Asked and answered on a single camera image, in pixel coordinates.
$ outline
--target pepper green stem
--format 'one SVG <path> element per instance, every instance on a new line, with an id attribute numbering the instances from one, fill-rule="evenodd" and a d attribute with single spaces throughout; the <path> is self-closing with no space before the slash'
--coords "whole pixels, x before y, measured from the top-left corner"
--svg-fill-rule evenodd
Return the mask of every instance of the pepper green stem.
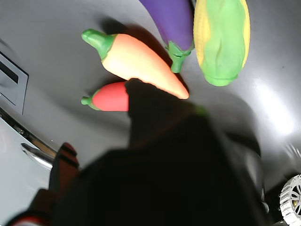
<path id="1" fill-rule="evenodd" d="M 173 64 L 171 66 L 171 70 L 173 73 L 180 73 L 183 61 L 194 49 L 194 44 L 191 45 L 191 48 L 188 50 L 181 50 L 175 43 L 172 41 L 168 42 L 168 46 L 166 47 L 168 50 L 169 57 L 172 59 Z"/>
<path id="2" fill-rule="evenodd" d="M 93 97 L 83 97 L 83 98 L 81 99 L 81 104 L 82 104 L 82 105 L 88 105 L 88 106 L 91 107 L 92 109 L 97 110 L 97 111 L 100 111 L 100 109 L 98 109 L 98 108 L 93 104 L 92 99 L 93 99 Z"/>
<path id="3" fill-rule="evenodd" d="M 107 35 L 94 29 L 85 30 L 81 34 L 82 39 L 98 51 L 101 60 L 104 60 L 108 55 L 116 36 L 116 34 Z"/>

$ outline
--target toy vegetable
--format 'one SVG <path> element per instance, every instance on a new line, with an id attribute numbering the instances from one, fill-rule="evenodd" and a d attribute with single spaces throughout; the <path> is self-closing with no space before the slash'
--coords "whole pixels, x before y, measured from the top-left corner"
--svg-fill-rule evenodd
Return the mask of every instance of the toy vegetable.
<path id="1" fill-rule="evenodd" d="M 178 98 L 189 94 L 168 65 L 143 42 L 126 34 L 106 35 L 89 29 L 85 42 L 96 48 L 104 68 L 125 79 L 138 78 Z"/>
<path id="2" fill-rule="evenodd" d="M 171 70 L 181 71 L 193 45 L 193 18 L 189 0 L 140 0 L 154 20 L 173 61 Z"/>
<path id="3" fill-rule="evenodd" d="M 245 0 L 198 0 L 194 42 L 206 80 L 226 86 L 244 67 L 250 46 L 250 16 Z"/>
<path id="4" fill-rule="evenodd" d="M 127 112 L 128 94 L 125 82 L 106 85 L 96 91 L 93 96 L 83 97 L 81 103 L 97 111 Z"/>

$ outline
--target red part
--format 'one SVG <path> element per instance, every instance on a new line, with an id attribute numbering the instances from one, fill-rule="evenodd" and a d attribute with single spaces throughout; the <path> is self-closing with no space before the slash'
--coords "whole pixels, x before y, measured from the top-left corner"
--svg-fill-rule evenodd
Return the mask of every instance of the red part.
<path id="1" fill-rule="evenodd" d="M 125 82 L 116 82 L 102 87 L 94 96 L 93 104 L 106 112 L 127 112 L 128 94 Z"/>

